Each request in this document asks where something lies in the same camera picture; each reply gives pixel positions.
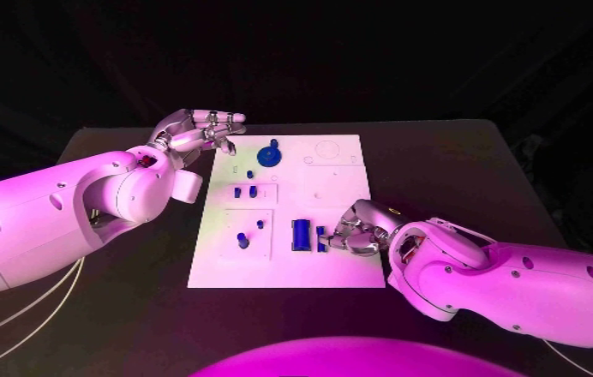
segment small blue piece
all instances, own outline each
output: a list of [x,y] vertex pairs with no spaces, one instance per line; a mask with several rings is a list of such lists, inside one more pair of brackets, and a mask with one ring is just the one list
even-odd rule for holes
[[[315,228],[315,232],[318,233],[318,236],[322,236],[325,233],[325,227],[322,225],[318,225]],[[319,243],[319,238],[318,238],[318,253],[328,253],[328,247],[325,244]]]
[[279,141],[271,139],[270,146],[264,147],[257,153],[257,162],[264,167],[273,167],[281,160],[281,153],[279,150]]
[[309,220],[300,219],[293,221],[293,251],[312,251],[309,227]]
[[247,240],[245,233],[237,234],[237,240],[240,248],[245,249],[247,247],[250,247],[250,241]]

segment table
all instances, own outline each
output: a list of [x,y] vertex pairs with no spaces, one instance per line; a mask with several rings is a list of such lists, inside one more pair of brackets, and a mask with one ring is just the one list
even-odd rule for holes
[[[439,216],[501,241],[566,247],[491,122],[251,125],[248,134],[359,134],[374,200],[413,218]],[[61,162],[124,150],[149,135],[150,129],[82,129]],[[3,375],[188,375],[266,344],[339,335],[434,344],[530,375],[580,375],[540,340],[507,332],[465,310],[450,322],[431,320],[390,286],[186,289],[212,160],[206,152],[189,168],[204,177],[195,204],[172,200],[152,222],[88,257],[56,317],[0,361]],[[64,272],[3,293],[0,318]],[[46,318],[64,292],[4,327],[3,349]],[[589,350],[560,348],[593,367]]]

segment cable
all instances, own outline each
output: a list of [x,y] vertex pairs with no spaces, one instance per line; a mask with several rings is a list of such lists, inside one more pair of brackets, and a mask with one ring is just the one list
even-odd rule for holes
[[582,367],[558,350],[557,348],[550,344],[547,340],[544,340],[544,343],[548,345],[548,347],[554,350],[556,354],[576,367],[579,368],[584,373],[589,375],[593,375],[593,372],[590,372],[584,367]]
[[58,312],[59,308],[64,306],[65,300],[68,299],[68,296],[71,295],[74,286],[77,285],[78,276],[81,275],[81,270],[82,270],[84,257],[81,258],[79,262],[81,262],[81,264],[78,265],[78,272],[77,272],[77,275],[74,277],[71,288],[68,289],[68,292],[65,293],[65,298],[59,302],[56,309],[53,310],[52,314],[48,316],[46,320],[40,323],[39,327],[33,330],[30,335],[3,354],[0,354],[0,358],[3,358],[13,350],[16,350],[22,346],[22,344],[35,336],[35,334],[38,333],[38,331],[40,330],[43,325],[46,325],[46,323],[52,320],[52,317],[56,315],[56,312]]
[[65,276],[62,277],[62,279],[58,281],[56,285],[46,291],[46,293],[43,294],[43,296],[40,296],[40,298],[38,298],[38,300],[26,307],[23,308],[17,313],[15,313],[6,320],[3,320],[3,322],[0,322],[0,327],[10,323],[10,321],[13,321],[32,307],[35,307],[38,305],[38,303],[56,291],[56,288],[62,285],[64,281],[71,277],[72,273],[74,273],[74,269],[77,268],[77,266],[81,264],[81,260],[78,259],[77,262],[74,263],[71,270],[68,271],[68,273],[65,274]]

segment white board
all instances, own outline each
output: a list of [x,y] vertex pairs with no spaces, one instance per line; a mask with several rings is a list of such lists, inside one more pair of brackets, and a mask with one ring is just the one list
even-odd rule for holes
[[[267,168],[257,152],[271,139],[279,141],[281,161]],[[214,160],[188,287],[382,288],[380,255],[359,257],[335,248],[316,251],[315,227],[332,233],[348,207],[371,199],[358,135],[240,135],[231,140],[237,156],[218,151]],[[296,252],[292,221],[302,218],[312,222],[312,251]],[[245,249],[238,247],[240,232],[250,240]]]

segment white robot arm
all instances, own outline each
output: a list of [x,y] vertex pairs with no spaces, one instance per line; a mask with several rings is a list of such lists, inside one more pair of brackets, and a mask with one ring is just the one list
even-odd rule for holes
[[410,222],[369,200],[320,242],[362,256],[387,250],[388,283],[436,320],[465,308],[511,332],[593,347],[593,255],[498,242],[439,218]]
[[202,150],[235,146],[242,114],[179,110],[144,146],[103,153],[0,182],[0,290],[74,263],[152,221],[169,198],[195,202],[202,178],[183,168]]

